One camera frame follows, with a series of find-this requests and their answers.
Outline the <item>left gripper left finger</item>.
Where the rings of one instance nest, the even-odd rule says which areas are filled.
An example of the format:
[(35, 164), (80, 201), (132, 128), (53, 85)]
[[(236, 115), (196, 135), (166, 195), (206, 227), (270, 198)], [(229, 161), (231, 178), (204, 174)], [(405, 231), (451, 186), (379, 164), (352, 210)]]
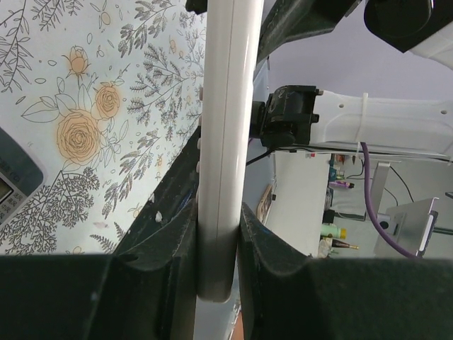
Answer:
[(196, 210), (119, 254), (1, 257), (2, 339), (191, 339)]

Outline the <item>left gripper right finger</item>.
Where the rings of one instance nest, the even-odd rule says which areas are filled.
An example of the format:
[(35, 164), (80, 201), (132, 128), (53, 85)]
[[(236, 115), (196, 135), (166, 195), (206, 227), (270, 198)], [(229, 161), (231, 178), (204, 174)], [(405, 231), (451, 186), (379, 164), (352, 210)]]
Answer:
[(241, 209), (246, 339), (451, 339), (452, 262), (316, 259)]

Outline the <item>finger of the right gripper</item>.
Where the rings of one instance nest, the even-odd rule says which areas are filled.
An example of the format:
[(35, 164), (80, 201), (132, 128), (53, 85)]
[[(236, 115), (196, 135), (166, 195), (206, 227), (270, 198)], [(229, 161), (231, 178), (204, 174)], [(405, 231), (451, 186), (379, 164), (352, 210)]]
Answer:
[(331, 33), (359, 5), (355, 0), (280, 0), (260, 27), (256, 63), (296, 40)]

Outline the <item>white slim remote control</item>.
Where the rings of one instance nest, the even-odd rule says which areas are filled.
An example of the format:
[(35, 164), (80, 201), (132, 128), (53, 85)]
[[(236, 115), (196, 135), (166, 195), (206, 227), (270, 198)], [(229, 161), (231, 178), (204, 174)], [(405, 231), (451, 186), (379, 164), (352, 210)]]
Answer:
[(225, 339), (234, 279), (262, 1), (209, 1), (197, 195), (195, 339)]

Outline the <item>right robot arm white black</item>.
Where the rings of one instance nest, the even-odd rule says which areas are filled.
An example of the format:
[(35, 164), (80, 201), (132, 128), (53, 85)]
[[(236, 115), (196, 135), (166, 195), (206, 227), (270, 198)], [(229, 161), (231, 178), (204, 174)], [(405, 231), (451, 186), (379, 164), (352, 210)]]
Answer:
[(276, 1), (258, 63), (292, 42), (309, 83), (253, 106), (265, 147), (452, 160), (451, 1)]

